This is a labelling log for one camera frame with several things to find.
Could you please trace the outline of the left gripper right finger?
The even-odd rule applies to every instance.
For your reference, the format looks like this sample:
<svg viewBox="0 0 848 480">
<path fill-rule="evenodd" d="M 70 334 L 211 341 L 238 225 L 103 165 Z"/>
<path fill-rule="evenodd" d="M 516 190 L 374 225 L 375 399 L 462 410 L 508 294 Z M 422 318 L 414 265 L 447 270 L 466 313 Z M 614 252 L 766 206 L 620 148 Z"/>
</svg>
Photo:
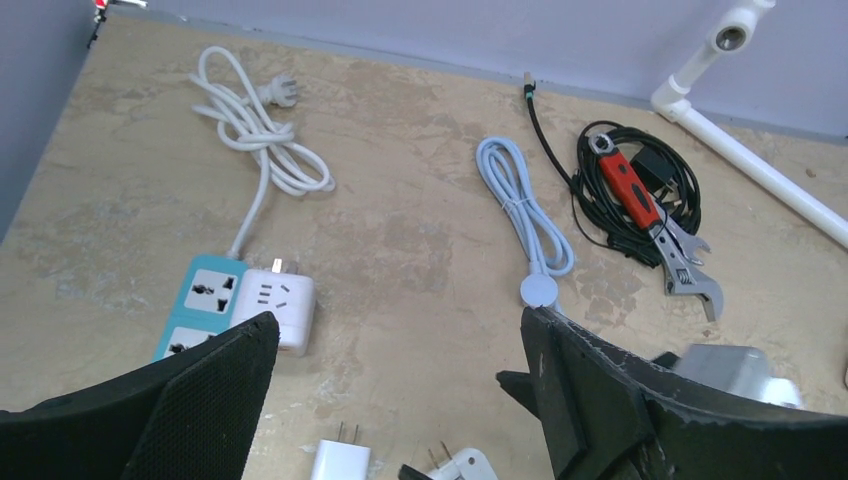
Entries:
<svg viewBox="0 0 848 480">
<path fill-rule="evenodd" d="M 725 393 L 526 309 L 529 383 L 558 479 L 843 479 L 847 420 Z"/>
</svg>

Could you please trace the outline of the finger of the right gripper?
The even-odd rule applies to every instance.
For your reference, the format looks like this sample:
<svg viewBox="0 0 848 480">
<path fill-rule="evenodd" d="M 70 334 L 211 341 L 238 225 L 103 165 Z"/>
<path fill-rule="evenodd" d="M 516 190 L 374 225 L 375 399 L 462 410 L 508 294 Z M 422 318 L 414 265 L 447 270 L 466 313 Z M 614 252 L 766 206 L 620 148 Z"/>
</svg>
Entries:
<svg viewBox="0 0 848 480">
<path fill-rule="evenodd" d="M 421 472 L 421 471 L 419 471 L 419 470 L 417 470 L 417 469 L 415 469 L 415 468 L 413 468 L 413 467 L 411 467 L 407 464 L 401 465 L 401 467 L 398 471 L 398 474 L 397 474 L 397 478 L 398 478 L 398 480 L 433 480 L 427 474 L 425 474 L 425 473 L 423 473 L 423 472 Z"/>
<path fill-rule="evenodd" d="M 503 370 L 495 376 L 501 389 L 539 419 L 536 395 L 529 373 Z"/>
</svg>

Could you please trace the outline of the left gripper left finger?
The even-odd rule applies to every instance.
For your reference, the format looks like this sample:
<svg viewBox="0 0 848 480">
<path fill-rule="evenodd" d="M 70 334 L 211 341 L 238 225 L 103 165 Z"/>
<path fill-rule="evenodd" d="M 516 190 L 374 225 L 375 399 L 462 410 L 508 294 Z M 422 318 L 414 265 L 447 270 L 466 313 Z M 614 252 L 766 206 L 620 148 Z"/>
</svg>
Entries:
<svg viewBox="0 0 848 480">
<path fill-rule="evenodd" d="M 2 412 L 2 478 L 241 478 L 278 336 L 263 313 L 112 380 Z"/>
</svg>

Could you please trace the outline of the white grey adapter block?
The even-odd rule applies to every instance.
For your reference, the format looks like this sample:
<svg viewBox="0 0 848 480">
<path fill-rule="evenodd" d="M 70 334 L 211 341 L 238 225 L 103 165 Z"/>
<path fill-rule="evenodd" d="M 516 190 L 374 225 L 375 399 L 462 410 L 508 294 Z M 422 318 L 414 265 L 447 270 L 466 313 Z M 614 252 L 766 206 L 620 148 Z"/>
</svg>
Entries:
<svg viewBox="0 0 848 480">
<path fill-rule="evenodd" d="M 440 457 L 431 454 L 433 468 L 426 475 L 433 480 L 498 480 L 486 455 L 479 449 L 466 447 L 457 451 L 440 442 Z"/>
</svg>

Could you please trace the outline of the white charger plug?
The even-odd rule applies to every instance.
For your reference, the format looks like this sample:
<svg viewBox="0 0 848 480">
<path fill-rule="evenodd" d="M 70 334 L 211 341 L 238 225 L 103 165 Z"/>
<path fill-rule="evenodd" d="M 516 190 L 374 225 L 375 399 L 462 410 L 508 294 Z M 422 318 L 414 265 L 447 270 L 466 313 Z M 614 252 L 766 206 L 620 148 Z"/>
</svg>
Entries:
<svg viewBox="0 0 848 480">
<path fill-rule="evenodd" d="M 345 423 L 341 422 L 335 439 L 319 441 L 311 480 L 368 479 L 371 449 L 358 443 L 359 425 L 354 425 L 351 441 L 346 441 L 344 435 Z"/>
</svg>

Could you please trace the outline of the teal power strip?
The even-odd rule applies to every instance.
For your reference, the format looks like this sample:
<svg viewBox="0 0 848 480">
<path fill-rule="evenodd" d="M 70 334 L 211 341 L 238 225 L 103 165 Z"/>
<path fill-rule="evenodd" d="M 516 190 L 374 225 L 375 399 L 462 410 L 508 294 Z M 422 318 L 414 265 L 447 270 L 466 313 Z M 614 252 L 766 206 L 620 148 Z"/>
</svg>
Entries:
<svg viewBox="0 0 848 480">
<path fill-rule="evenodd" d="M 248 265 L 241 260 L 195 256 L 184 276 L 157 348 L 156 362 L 195 347 L 230 328 Z"/>
</svg>

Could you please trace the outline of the white plug adapter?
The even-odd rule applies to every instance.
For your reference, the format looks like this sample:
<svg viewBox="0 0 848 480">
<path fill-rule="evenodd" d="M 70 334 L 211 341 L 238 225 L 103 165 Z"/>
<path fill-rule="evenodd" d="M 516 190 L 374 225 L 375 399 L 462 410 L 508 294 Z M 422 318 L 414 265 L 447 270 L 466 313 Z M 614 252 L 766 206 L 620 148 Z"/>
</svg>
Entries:
<svg viewBox="0 0 848 480">
<path fill-rule="evenodd" d="M 241 277 L 230 326 L 261 313 L 271 313 L 279 328 L 278 349 L 289 356 L 306 354 L 316 306 L 314 280 L 282 270 L 276 259 L 271 270 L 248 269 Z"/>
</svg>

